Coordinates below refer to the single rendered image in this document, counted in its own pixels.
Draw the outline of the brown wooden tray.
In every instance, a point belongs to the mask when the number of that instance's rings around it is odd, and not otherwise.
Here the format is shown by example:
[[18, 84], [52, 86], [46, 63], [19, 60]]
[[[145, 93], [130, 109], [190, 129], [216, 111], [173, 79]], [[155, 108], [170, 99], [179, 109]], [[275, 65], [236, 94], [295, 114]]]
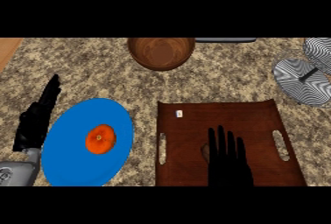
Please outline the brown wooden tray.
[[242, 138], [257, 186], [304, 186], [291, 141], [275, 101], [159, 103], [156, 138], [165, 141], [165, 161], [155, 163], [156, 186], [205, 186], [201, 146], [208, 128], [223, 126]]

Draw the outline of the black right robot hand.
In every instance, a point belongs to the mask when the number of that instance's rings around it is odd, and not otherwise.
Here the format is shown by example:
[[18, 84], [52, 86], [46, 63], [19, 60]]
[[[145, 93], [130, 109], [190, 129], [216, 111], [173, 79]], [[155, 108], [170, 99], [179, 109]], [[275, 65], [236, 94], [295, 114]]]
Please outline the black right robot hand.
[[244, 140], [230, 131], [208, 128], [208, 186], [251, 187], [254, 176], [247, 163]]

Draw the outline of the brown sweet potato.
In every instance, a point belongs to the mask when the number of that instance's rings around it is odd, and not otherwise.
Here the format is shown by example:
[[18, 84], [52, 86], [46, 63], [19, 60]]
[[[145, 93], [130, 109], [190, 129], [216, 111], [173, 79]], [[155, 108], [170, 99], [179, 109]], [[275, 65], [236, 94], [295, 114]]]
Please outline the brown sweet potato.
[[207, 143], [201, 147], [201, 156], [208, 164], [210, 163], [210, 146]]

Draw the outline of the brown wooden bowl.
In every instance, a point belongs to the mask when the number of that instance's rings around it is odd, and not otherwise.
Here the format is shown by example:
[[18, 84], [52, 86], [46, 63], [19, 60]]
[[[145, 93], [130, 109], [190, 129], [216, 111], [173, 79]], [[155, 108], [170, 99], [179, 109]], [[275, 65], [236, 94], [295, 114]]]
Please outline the brown wooden bowl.
[[127, 46], [131, 58], [143, 67], [168, 71], [192, 56], [195, 38], [128, 38]]

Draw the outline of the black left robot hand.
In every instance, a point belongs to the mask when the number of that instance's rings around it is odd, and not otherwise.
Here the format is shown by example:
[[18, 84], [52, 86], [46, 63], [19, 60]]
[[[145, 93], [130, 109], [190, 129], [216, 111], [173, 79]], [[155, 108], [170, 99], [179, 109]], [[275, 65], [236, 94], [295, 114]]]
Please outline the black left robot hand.
[[13, 151], [28, 148], [41, 148], [47, 136], [49, 119], [60, 93], [59, 76], [54, 74], [38, 101], [34, 101], [19, 116], [19, 125], [15, 133]]

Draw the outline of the orange fruit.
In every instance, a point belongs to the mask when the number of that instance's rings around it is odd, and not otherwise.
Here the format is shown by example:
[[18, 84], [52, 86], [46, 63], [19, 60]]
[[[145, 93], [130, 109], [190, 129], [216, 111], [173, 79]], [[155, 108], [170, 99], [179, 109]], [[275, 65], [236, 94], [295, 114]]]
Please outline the orange fruit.
[[86, 148], [93, 154], [105, 154], [117, 143], [117, 134], [106, 124], [97, 125], [87, 133]]

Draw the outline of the blue plate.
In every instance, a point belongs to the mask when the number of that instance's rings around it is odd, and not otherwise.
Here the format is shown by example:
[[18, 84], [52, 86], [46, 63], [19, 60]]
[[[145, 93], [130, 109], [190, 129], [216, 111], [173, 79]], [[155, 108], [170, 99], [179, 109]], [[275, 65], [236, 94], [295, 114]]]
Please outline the blue plate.
[[133, 122], [122, 106], [105, 98], [74, 105], [46, 136], [41, 165], [52, 186], [103, 186], [125, 163]]

